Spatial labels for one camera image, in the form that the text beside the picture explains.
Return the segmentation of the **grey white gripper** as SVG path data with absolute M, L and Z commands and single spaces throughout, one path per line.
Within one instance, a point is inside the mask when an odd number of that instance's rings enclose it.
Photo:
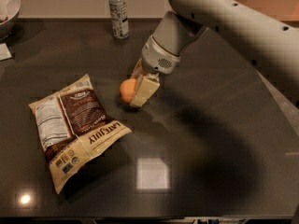
M 159 74 L 169 75 L 180 63 L 184 50 L 205 31 L 202 24 L 167 11 L 141 51 L 131 74 L 136 79 L 130 106 L 141 107 L 159 89 Z

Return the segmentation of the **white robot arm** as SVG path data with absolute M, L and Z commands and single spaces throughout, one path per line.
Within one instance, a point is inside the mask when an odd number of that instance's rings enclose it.
M 216 32 L 288 98 L 299 103 L 299 30 L 235 0 L 168 0 L 167 11 L 145 43 L 132 73 L 129 104 L 140 107 L 170 74 L 182 52 L 206 28 Z

